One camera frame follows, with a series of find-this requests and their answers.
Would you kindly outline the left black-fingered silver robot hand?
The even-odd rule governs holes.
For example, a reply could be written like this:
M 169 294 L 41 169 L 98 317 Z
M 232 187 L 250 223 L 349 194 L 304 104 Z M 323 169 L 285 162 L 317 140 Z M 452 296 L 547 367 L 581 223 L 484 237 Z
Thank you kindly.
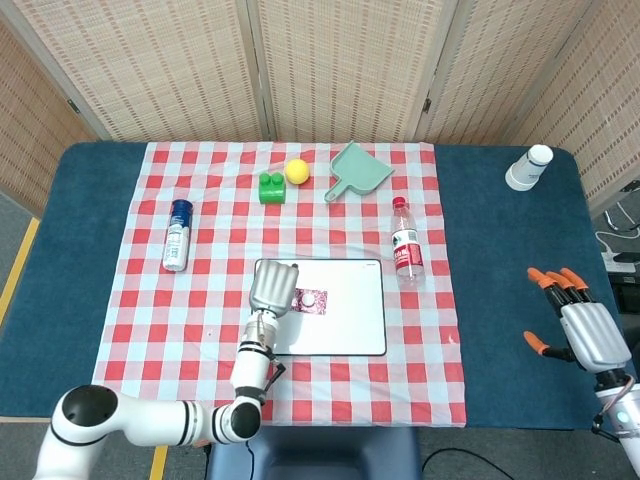
M 296 265 L 259 260 L 249 293 L 251 310 L 267 311 L 276 318 L 283 317 L 291 309 L 298 276 Z

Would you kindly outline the right orange-tipped silver robot hand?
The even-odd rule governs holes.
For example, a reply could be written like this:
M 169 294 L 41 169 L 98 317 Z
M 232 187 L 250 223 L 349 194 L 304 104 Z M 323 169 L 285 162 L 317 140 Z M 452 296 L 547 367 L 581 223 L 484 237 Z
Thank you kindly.
M 530 267 L 527 275 L 544 291 L 568 343 L 566 347 L 552 347 L 533 332 L 525 331 L 523 336 L 529 347 L 540 356 L 575 362 L 592 374 L 626 366 L 631 352 L 620 329 L 579 275 L 566 267 L 546 273 Z

